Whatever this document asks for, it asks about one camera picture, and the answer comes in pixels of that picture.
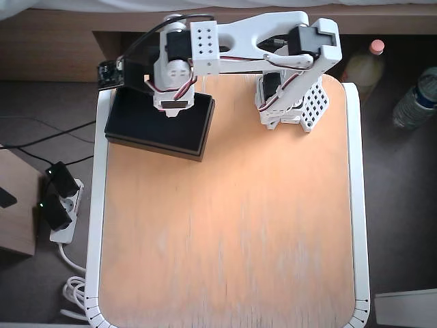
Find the power strip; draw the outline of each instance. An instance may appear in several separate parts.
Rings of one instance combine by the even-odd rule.
[[[62,230],[54,231],[50,233],[50,240],[56,243],[70,244],[73,240],[74,229],[76,228],[77,213],[79,211],[79,204],[81,203],[81,198],[83,194],[83,183],[79,179],[74,179],[79,190],[72,197],[62,198],[59,196],[59,201],[62,206],[67,211],[68,216],[71,218],[72,222],[70,225]]]

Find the black plug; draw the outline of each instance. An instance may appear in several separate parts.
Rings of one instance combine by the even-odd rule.
[[[55,186],[56,192],[62,197],[67,198],[76,195],[79,186],[62,162],[50,166],[46,169],[46,174],[50,183]]]
[[[38,204],[42,217],[51,230],[58,231],[67,228],[72,220],[56,195],[49,195]]]

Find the wooden cabinet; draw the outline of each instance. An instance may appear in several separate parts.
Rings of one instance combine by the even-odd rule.
[[[15,204],[0,206],[0,248],[34,255],[41,177],[9,150],[0,151],[0,187],[16,198]]]

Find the pink bottle cap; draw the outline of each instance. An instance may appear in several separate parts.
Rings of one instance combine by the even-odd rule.
[[[369,50],[374,55],[380,55],[384,51],[384,43],[381,40],[373,40],[370,44]]]

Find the white robotic arm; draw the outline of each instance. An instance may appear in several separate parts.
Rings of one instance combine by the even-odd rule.
[[[259,48],[278,36],[285,40],[275,52]],[[178,50],[188,41],[189,54]],[[309,132],[328,106],[320,77],[340,60],[337,24],[320,18],[309,26],[304,12],[267,13],[230,24],[192,22],[189,31],[180,20],[160,32],[154,82],[145,82],[154,91],[154,106],[175,117],[193,106],[198,76],[262,71],[255,95],[261,123],[267,128],[301,123]]]

